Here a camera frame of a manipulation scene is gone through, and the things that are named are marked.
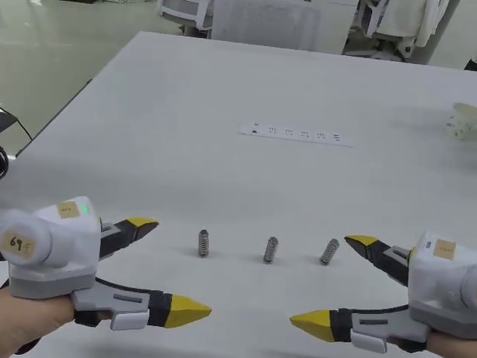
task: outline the white desk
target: white desk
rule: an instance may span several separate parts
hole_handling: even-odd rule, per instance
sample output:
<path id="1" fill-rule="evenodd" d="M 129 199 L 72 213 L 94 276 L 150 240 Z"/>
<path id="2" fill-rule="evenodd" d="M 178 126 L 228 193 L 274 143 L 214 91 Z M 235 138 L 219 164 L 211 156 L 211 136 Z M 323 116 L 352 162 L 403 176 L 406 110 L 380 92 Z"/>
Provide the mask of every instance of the white desk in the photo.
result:
<path id="1" fill-rule="evenodd" d="M 477 145 L 443 132 L 452 103 L 475 100 L 476 80 L 141 33 L 12 165 L 0 205 L 32 210 L 88 195 L 105 220 L 158 218 L 141 242 L 101 262 L 98 276 L 188 295 L 212 314 L 176 330 L 70 324 L 30 357 L 375 357 L 314 339 L 288 318 L 406 302 L 406 289 L 346 244 L 319 266 L 332 237 L 371 234 L 410 247 L 432 229 L 477 248 Z M 236 133 L 253 122 L 339 132 L 355 148 Z M 204 227 L 212 253 L 200 259 Z M 280 245 L 267 266 L 260 256 L 271 235 Z M 408 355 L 390 348 L 387 357 Z"/>

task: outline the compression spring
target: compression spring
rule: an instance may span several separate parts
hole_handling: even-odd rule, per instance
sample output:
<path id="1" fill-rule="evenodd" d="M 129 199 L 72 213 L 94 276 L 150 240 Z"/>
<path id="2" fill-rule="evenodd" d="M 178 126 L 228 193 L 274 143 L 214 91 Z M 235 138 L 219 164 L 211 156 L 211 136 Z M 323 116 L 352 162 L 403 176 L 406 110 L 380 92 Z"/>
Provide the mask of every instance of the compression spring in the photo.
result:
<path id="1" fill-rule="evenodd" d="M 265 255 L 263 255 L 263 260 L 266 263 L 271 263 L 274 258 L 275 254 L 277 253 L 278 248 L 278 239 L 275 236 L 272 236 L 268 240 L 267 248 L 265 249 Z"/>
<path id="2" fill-rule="evenodd" d="M 337 239 L 331 239 L 328 242 L 328 245 L 325 248 L 325 251 L 321 255 L 320 261 L 323 263 L 325 266 L 329 265 L 329 262 L 335 256 L 336 251 L 340 247 L 340 242 Z"/>
<path id="3" fill-rule="evenodd" d="M 199 233 L 199 256 L 206 257 L 209 255 L 209 233 L 207 230 L 201 230 Z"/>

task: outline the floor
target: floor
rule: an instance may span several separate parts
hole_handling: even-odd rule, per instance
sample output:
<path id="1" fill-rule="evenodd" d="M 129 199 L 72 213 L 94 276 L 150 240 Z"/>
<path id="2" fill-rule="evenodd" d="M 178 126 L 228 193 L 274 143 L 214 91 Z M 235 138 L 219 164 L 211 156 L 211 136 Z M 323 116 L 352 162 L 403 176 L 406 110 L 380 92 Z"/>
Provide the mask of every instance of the floor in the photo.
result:
<path id="1" fill-rule="evenodd" d="M 156 3 L 0 0 L 0 107 L 37 134 L 138 31 L 180 34 Z M 28 142 L 19 126 L 0 134 L 16 153 Z"/>

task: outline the label sticker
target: label sticker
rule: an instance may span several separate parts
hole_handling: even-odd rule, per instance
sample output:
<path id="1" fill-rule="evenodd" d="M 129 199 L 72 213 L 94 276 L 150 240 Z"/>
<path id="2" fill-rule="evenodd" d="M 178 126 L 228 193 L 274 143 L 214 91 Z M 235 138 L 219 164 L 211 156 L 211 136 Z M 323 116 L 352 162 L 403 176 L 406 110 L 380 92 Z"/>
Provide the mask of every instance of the label sticker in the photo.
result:
<path id="1" fill-rule="evenodd" d="M 20 256 L 26 260 L 35 251 L 35 246 L 36 242 L 34 240 L 9 230 L 4 232 L 0 243 L 0 248 L 3 252 Z"/>
<path id="2" fill-rule="evenodd" d="M 77 218 L 80 215 L 78 206 L 74 201 L 64 201 L 63 203 L 59 203 L 57 208 L 60 218 L 62 219 Z"/>
<path id="3" fill-rule="evenodd" d="M 455 242 L 437 239 L 435 241 L 434 256 L 453 260 L 455 254 Z"/>

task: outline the electrical outlet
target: electrical outlet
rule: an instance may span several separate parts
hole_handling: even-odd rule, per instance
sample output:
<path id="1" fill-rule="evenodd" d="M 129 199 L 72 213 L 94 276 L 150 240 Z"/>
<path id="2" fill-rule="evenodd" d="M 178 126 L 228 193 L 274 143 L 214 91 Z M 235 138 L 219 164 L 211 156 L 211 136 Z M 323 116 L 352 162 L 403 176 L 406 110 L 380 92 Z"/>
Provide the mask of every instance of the electrical outlet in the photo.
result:
<path id="1" fill-rule="evenodd" d="M 327 134 L 323 131 L 297 131 L 288 127 L 281 128 L 274 125 L 260 125 L 255 123 L 253 125 L 240 125 L 238 132 L 247 136 L 263 136 L 265 138 L 297 140 L 299 142 L 352 147 L 351 144 L 343 140 L 340 134 Z"/>

